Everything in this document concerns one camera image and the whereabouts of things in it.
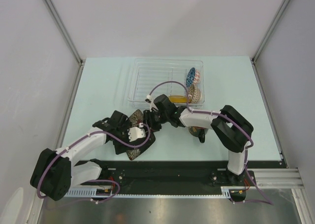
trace white connector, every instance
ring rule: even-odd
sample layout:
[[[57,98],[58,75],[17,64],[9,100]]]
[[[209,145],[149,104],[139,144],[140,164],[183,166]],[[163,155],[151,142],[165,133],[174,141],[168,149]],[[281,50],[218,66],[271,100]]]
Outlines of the white connector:
[[[147,99],[148,99],[148,103],[150,104],[150,112],[152,112],[152,108],[155,108],[156,110],[158,110],[157,106],[154,104],[153,102],[153,98],[151,95],[147,95]]]
[[[138,127],[130,128],[128,135],[129,135],[129,142],[132,142],[132,141],[135,141],[137,139],[146,137],[146,133],[145,133],[144,129],[140,129]]]

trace white wall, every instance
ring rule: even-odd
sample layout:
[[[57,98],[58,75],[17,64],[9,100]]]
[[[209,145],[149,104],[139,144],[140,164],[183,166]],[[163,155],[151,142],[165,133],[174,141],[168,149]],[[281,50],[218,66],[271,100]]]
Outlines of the white wall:
[[[315,208],[315,2],[292,0],[257,62],[284,155]]]
[[[78,64],[42,0],[0,0],[0,213],[18,188],[25,220],[39,153],[53,148]],[[13,223],[2,213],[3,223]]]
[[[80,56],[253,56],[282,0],[53,0]]]

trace yellow object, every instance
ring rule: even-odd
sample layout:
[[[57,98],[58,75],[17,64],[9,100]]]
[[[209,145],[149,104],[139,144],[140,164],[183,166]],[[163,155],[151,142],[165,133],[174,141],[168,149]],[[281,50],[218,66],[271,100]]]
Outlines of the yellow object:
[[[168,98],[173,103],[185,103],[185,102],[187,102],[187,98],[185,96],[181,96],[181,95],[171,95]]]

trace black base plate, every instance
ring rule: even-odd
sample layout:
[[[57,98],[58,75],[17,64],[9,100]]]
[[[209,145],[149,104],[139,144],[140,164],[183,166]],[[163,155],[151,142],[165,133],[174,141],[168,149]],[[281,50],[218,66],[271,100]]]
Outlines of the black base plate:
[[[207,167],[203,162],[100,162],[109,168],[106,173],[121,185],[120,194],[214,195],[221,194],[221,186],[245,186],[244,180],[229,183],[225,170],[210,164]],[[86,182],[83,185],[104,184]]]

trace blue object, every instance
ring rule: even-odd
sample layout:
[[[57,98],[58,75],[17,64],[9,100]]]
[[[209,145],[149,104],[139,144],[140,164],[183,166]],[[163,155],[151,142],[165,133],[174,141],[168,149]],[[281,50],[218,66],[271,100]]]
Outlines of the blue object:
[[[193,67],[192,69],[189,70],[187,78],[186,78],[186,87],[187,88],[189,88],[192,85],[193,80],[195,78],[195,74],[196,74],[196,69],[195,69],[195,67]]]

